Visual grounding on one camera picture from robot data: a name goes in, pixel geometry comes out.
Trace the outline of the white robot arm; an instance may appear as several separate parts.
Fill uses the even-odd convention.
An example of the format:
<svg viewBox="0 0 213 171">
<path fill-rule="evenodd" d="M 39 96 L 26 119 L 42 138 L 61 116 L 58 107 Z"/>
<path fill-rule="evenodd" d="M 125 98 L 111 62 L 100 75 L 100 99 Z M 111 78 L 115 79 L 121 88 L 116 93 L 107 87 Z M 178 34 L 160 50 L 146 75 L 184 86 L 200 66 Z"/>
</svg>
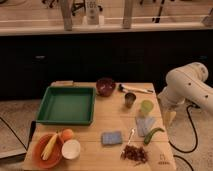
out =
<svg viewBox="0 0 213 171">
<path fill-rule="evenodd" d="M 205 84 L 208 75 L 207 67 L 200 62 L 193 62 L 167 73 L 166 86 L 157 96 L 165 127 L 175 118 L 175 108 L 185 100 L 190 100 L 207 113 L 213 114 L 213 88 Z"/>
</svg>

